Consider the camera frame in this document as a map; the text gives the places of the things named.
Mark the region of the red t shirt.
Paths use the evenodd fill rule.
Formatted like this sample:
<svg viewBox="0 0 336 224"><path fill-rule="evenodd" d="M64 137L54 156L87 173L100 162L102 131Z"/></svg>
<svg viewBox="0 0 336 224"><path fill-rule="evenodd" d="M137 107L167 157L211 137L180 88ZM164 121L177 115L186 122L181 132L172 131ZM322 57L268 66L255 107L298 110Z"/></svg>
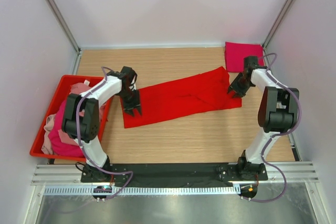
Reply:
<svg viewBox="0 0 336 224"><path fill-rule="evenodd" d="M228 94L229 74L224 67L191 77L141 88L142 114L123 113L129 129L208 111L240 108L241 98Z"/></svg>

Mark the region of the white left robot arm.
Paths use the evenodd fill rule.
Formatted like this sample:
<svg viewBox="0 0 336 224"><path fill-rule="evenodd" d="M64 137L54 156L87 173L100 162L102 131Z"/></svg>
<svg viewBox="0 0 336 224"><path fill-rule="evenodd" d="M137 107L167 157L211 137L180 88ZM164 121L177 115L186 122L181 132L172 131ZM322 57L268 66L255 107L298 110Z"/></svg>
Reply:
<svg viewBox="0 0 336 224"><path fill-rule="evenodd" d="M140 93L136 89L137 73L126 66L120 72L111 69L106 72L106 67L102 71L104 77L98 84L88 91L67 96L61 124L61 130L75 140L86 159L83 181L106 182L115 174L98 138L102 105L116 95L121 99L124 113L142 114Z"/></svg>

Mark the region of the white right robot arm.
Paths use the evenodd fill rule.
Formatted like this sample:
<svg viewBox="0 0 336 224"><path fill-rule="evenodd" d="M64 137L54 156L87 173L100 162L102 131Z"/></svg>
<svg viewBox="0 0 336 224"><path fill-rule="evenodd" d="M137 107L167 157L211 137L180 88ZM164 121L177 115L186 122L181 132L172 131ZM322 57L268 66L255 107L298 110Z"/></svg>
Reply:
<svg viewBox="0 0 336 224"><path fill-rule="evenodd" d="M281 136L295 129L300 119L299 90L277 80L268 67L259 64L257 56L244 58L243 71L229 85L227 93L242 98L251 87L263 92L257 116L260 131L235 165L241 180L262 178L266 174L269 151Z"/></svg>

